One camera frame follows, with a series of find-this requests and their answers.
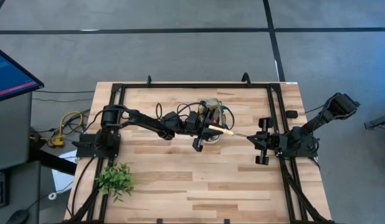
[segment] wooden table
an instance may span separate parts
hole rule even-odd
[[[108,104],[112,84],[97,84],[89,122]],[[281,83],[281,87],[285,109],[297,110],[299,115],[297,119],[288,119],[289,126],[305,124],[307,119],[298,85]],[[134,88],[126,90],[125,105],[156,117],[157,103],[162,104],[166,114],[176,111],[180,103],[213,97],[234,113],[234,131],[239,133],[254,134],[259,130],[258,119],[270,116],[267,92],[261,88]],[[276,100],[275,106],[282,132]],[[100,128],[100,117],[89,133]],[[231,223],[289,223],[280,164],[272,151],[269,151],[269,165],[262,166],[254,163],[260,151],[237,136],[223,135],[217,144],[205,145],[198,153],[191,146],[190,136],[177,135],[172,141],[165,141],[137,126],[121,129],[120,134],[121,148],[116,161],[129,164],[136,185],[132,197],[123,196],[124,202],[113,203],[108,199],[106,223],[154,223],[157,218],[163,218],[164,223],[223,223],[225,218]],[[74,183],[88,161],[86,158],[78,162]],[[320,214],[330,219],[319,169],[306,158],[298,158],[297,163],[305,195]],[[97,159],[82,178],[75,211],[92,191],[96,164]],[[295,193],[293,199],[297,219],[300,219]],[[94,219],[98,218],[100,203],[101,195],[95,205]]]

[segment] potted plant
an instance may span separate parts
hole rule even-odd
[[[113,192],[114,202],[117,200],[122,202],[123,192],[131,196],[130,192],[134,189],[130,168],[127,164],[115,162],[112,166],[107,166],[96,180],[98,180],[102,194]]]

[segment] monitor screen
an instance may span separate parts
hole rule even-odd
[[[43,87],[43,83],[0,50],[0,101]]]

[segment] keyboard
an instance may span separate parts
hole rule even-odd
[[[5,172],[0,172],[0,208],[9,202],[9,179]]]

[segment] gray carpet floor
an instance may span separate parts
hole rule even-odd
[[[276,28],[385,27],[385,1],[270,0]],[[267,27],[262,0],[6,0],[0,30]],[[385,114],[385,32],[276,33],[285,80],[298,82],[305,109],[336,92],[361,103],[346,121],[316,132],[321,176],[334,220],[385,223],[385,130],[363,123]],[[45,83],[45,90],[94,90],[99,81],[278,81],[269,34],[0,35],[0,48]],[[74,100],[92,94],[34,93]],[[58,126],[91,101],[33,101],[32,127]],[[316,113],[308,114],[312,118]],[[53,154],[73,150],[44,150]],[[42,169],[41,194],[54,190]],[[64,217],[69,193],[43,200],[40,222]]]

